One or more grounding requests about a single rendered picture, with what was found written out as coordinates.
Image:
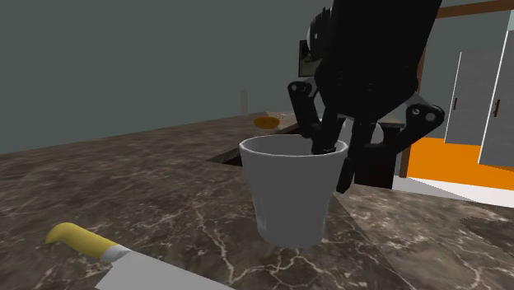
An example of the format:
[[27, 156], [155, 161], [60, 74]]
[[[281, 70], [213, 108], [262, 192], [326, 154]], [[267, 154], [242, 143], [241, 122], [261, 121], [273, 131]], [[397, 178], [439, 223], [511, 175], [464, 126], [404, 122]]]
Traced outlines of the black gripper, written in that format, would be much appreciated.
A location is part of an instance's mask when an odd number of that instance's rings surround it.
[[[445, 117], [436, 105], [413, 104], [405, 121], [380, 119], [408, 100], [418, 88], [417, 69], [442, 0], [334, 0], [330, 41], [314, 80], [291, 82], [287, 91], [303, 138], [311, 153], [336, 151], [344, 118], [356, 120], [348, 156], [336, 191], [344, 193], [355, 175], [357, 159], [368, 144], [380, 144], [397, 155], [439, 127]], [[325, 105], [322, 119], [315, 96]]]

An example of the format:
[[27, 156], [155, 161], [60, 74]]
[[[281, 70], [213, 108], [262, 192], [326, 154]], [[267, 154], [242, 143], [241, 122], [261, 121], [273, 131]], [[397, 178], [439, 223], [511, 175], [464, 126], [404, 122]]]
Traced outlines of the white cup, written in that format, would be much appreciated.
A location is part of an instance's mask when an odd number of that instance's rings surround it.
[[348, 145], [311, 153], [312, 141], [299, 134], [248, 138], [239, 144], [259, 234], [280, 247], [308, 248], [325, 233], [329, 199], [335, 191]]

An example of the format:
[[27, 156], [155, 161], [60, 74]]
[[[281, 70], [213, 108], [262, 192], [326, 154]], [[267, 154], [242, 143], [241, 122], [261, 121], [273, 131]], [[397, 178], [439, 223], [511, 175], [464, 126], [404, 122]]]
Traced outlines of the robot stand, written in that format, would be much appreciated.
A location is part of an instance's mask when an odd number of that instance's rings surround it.
[[353, 182], [392, 189], [397, 154], [380, 144], [366, 145], [357, 159]]

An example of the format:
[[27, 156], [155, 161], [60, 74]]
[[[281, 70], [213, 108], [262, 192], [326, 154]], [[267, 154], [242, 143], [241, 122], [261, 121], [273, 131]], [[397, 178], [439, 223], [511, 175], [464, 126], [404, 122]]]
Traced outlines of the orange bowl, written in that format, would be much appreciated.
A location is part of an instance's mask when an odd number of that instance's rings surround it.
[[280, 125], [280, 119], [273, 116], [259, 117], [254, 120], [254, 125], [260, 129], [275, 129]]

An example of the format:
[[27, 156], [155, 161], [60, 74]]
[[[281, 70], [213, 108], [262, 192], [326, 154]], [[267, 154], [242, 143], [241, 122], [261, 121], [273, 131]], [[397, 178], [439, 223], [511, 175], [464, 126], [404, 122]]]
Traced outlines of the white double door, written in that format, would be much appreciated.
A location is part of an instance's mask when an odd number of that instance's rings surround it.
[[460, 52], [445, 142], [479, 146], [480, 165], [514, 168], [514, 10], [501, 47]]

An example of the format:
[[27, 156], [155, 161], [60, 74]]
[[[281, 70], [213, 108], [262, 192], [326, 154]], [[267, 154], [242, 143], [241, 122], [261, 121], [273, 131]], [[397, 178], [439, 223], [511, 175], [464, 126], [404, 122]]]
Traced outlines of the dark framed wall picture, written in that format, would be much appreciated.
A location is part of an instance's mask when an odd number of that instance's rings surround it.
[[307, 41], [299, 42], [298, 77], [313, 77], [320, 64], [320, 59], [314, 58], [308, 48]]

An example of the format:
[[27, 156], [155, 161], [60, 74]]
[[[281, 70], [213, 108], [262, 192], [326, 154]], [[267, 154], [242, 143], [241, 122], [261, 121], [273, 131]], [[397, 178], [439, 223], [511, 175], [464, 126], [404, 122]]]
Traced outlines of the brown wooden door frame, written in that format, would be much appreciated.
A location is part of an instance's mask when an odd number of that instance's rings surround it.
[[[514, 0], [492, 0], [487, 2], [475, 2], [440, 8], [436, 18], [441, 19], [455, 16], [477, 15], [490, 12], [503, 12], [510, 11], [512, 9], [514, 9]], [[400, 178], [407, 177], [410, 155], [411, 147], [407, 147], [402, 151], [399, 171]]]

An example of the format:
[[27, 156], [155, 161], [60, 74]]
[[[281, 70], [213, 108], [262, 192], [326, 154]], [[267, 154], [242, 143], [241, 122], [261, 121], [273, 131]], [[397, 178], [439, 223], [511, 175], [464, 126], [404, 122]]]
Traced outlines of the yellow handled knife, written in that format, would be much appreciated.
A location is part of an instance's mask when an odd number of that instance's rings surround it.
[[112, 265], [96, 290], [234, 290], [222, 283], [130, 250], [70, 222], [54, 226], [47, 244], [61, 241]]

